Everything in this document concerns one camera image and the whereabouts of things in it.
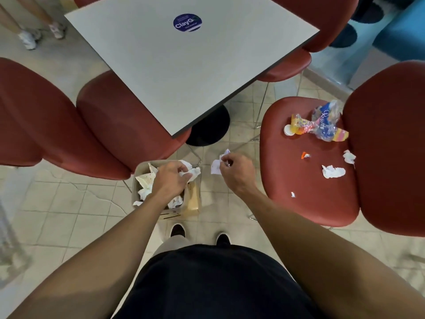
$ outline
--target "hand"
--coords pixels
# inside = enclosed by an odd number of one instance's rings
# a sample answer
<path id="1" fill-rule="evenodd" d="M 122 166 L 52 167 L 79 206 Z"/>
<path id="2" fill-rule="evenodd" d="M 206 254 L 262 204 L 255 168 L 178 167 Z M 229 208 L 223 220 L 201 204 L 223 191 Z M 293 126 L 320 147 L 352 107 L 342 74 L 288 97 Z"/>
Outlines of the hand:
<path id="1" fill-rule="evenodd" d="M 168 204 L 171 199 L 180 195 L 192 176 L 187 173 L 181 177 L 178 174 L 180 171 L 188 171 L 180 161 L 168 162 L 160 166 L 153 181 L 152 196 L 164 199 L 164 203 Z"/>
<path id="2" fill-rule="evenodd" d="M 235 194 L 240 197 L 244 193 L 257 190 L 255 168 L 250 158 L 237 153 L 229 153 L 221 159 L 221 175 Z"/>

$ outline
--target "chair backrest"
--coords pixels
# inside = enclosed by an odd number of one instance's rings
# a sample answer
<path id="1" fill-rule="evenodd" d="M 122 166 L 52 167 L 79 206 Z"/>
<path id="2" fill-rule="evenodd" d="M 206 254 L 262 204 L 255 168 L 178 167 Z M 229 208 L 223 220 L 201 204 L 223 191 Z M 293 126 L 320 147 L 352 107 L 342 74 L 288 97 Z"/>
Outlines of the chair backrest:
<path id="1" fill-rule="evenodd" d="M 303 48 L 311 53 L 325 49 L 346 26 L 359 0 L 272 0 L 320 32 Z"/>
<path id="2" fill-rule="evenodd" d="M 343 115 L 365 218 L 389 233 L 425 236 L 425 62 L 395 64 L 348 98 Z"/>
<path id="3" fill-rule="evenodd" d="M 0 98 L 0 165 L 29 167 L 42 158 L 41 148 L 16 123 Z"/>
<path id="4" fill-rule="evenodd" d="M 82 8 L 99 0 L 74 0 L 77 7 Z"/>
<path id="5" fill-rule="evenodd" d="M 94 137 L 69 98 L 34 71 L 0 58 L 0 98 L 46 160 L 91 177 L 130 177 L 129 169 Z"/>

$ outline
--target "blue seat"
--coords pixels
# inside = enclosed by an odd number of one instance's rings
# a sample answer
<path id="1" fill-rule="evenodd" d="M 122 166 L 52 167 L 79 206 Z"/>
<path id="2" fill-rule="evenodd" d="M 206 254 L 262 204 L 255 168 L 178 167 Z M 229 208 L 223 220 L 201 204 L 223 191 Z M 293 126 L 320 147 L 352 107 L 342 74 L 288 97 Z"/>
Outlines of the blue seat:
<path id="1" fill-rule="evenodd" d="M 425 0 L 415 0 L 378 34 L 373 46 L 399 61 L 425 60 Z"/>

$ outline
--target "forearm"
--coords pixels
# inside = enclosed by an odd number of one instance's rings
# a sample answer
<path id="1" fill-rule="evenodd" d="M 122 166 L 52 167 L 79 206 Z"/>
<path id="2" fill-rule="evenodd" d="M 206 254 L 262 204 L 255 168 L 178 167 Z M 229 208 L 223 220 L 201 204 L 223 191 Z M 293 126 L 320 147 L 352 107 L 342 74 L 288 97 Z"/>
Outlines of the forearm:
<path id="1" fill-rule="evenodd" d="M 282 262 L 332 318 L 424 318 L 425 303 L 391 269 L 257 189 L 240 194 Z"/>
<path id="2" fill-rule="evenodd" d="M 166 204 L 146 199 L 45 279 L 10 318 L 107 318 L 130 286 Z"/>

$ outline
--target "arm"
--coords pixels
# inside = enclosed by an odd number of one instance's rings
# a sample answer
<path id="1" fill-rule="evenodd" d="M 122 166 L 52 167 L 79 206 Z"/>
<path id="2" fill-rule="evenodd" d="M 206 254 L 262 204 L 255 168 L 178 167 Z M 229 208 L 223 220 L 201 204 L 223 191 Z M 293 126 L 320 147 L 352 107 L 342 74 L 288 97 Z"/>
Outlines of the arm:
<path id="1" fill-rule="evenodd" d="M 425 318 L 425 299 L 361 248 L 276 205 L 255 184 L 252 161 L 223 157 L 227 185 L 251 209 L 288 271 L 331 318 Z"/>
<path id="2" fill-rule="evenodd" d="M 162 210 L 190 174 L 181 162 L 159 168 L 152 194 L 117 225 L 62 264 L 10 315 L 15 318 L 108 318 L 139 267 Z"/>

